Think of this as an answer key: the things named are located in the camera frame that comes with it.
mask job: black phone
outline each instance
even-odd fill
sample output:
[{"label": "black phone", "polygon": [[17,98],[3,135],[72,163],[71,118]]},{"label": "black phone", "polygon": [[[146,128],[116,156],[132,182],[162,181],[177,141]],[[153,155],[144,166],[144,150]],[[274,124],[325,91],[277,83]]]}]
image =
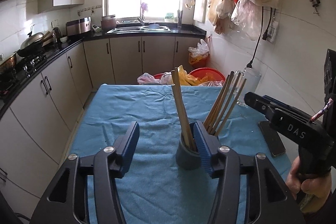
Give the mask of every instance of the black phone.
[{"label": "black phone", "polygon": [[269,121],[259,122],[258,126],[273,158],[286,153],[286,149],[282,143],[279,133],[269,126]]}]

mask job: lower cabinet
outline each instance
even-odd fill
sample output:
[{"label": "lower cabinet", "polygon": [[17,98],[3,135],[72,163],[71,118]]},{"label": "lower cabinet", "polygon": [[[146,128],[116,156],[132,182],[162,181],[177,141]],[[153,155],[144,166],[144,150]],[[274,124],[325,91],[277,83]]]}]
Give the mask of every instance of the lower cabinet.
[{"label": "lower cabinet", "polygon": [[56,174],[58,164],[27,134],[8,109],[0,121],[0,168],[8,180],[39,198]]},{"label": "lower cabinet", "polygon": [[70,130],[58,113],[42,74],[16,97],[10,108],[36,144],[60,163]]},{"label": "lower cabinet", "polygon": [[175,51],[174,51],[174,68],[183,65],[183,68],[187,73],[193,70],[193,67],[189,64],[189,47],[197,47],[197,43],[200,42],[200,38],[194,37],[176,37],[175,39]]},{"label": "lower cabinet", "polygon": [[10,180],[7,180],[5,183],[0,182],[0,192],[14,213],[23,214],[28,218],[31,218],[40,201],[38,197],[21,189]]},{"label": "lower cabinet", "polygon": [[53,61],[42,71],[42,76],[57,110],[72,131],[83,105],[71,76],[67,56],[63,54]]},{"label": "lower cabinet", "polygon": [[174,66],[175,37],[142,37],[142,68],[151,75],[171,71]]},{"label": "lower cabinet", "polygon": [[117,85],[137,85],[142,75],[141,37],[110,38],[111,55]]},{"label": "lower cabinet", "polygon": [[84,105],[92,91],[92,84],[86,65],[83,43],[70,49],[66,52],[66,55],[79,99],[82,102],[82,105]]},{"label": "lower cabinet", "polygon": [[102,84],[114,85],[109,39],[85,41],[84,49],[93,88],[97,90]]}]

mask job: glass jug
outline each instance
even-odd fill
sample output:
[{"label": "glass jug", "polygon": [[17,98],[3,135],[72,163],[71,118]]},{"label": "glass jug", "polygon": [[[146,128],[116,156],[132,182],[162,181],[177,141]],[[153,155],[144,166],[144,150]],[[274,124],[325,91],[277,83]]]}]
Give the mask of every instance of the glass jug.
[{"label": "glass jug", "polygon": [[234,91],[234,96],[237,95],[238,90],[240,89],[240,86],[243,83],[243,80],[246,79],[246,83],[244,85],[243,90],[241,91],[237,104],[240,106],[247,106],[244,102],[244,96],[248,92],[255,92],[261,79],[261,73],[253,68],[245,68],[244,71],[237,70],[233,76],[231,87],[233,87],[233,84],[235,83],[239,73],[241,73],[240,80],[238,80],[237,87]]}]

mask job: kitchen counter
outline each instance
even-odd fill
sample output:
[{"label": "kitchen counter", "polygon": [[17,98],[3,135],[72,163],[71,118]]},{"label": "kitchen counter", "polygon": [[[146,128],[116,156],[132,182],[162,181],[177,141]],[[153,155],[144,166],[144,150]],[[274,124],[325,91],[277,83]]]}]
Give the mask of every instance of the kitchen counter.
[{"label": "kitchen counter", "polygon": [[[91,41],[104,38],[113,37],[138,37],[138,36],[175,36],[175,37],[196,37],[205,38],[206,31],[190,24],[183,24],[182,29],[177,29],[176,23],[165,23],[165,26],[171,29],[171,32],[166,31],[139,31],[132,33],[105,33],[105,32],[88,32],[82,34],[81,36],[71,37],[67,42],[61,44],[53,44],[51,46],[45,47],[46,59],[42,63],[39,63],[37,69],[34,73],[26,76],[23,71],[17,73],[18,84],[11,90],[10,94],[5,100],[0,100],[0,119],[15,100],[15,98],[20,94],[20,92],[38,75],[43,69],[45,69],[49,64],[51,64],[59,56],[75,47],[76,45],[82,43],[83,41]],[[128,27],[128,26],[140,26],[139,23],[124,23],[118,24],[117,27]]]}]

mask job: person's hand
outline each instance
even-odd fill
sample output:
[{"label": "person's hand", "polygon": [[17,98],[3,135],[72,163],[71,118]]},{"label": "person's hand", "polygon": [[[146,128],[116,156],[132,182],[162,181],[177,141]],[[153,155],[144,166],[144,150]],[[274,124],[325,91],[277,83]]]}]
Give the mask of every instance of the person's hand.
[{"label": "person's hand", "polygon": [[297,193],[302,190],[306,194],[314,195],[310,203],[303,208],[303,213],[315,213],[322,208],[331,191],[331,173],[322,178],[307,179],[304,182],[300,182],[296,176],[297,170],[300,165],[300,158],[297,157],[289,172],[286,180],[286,185],[292,192],[294,199],[296,200]]}]

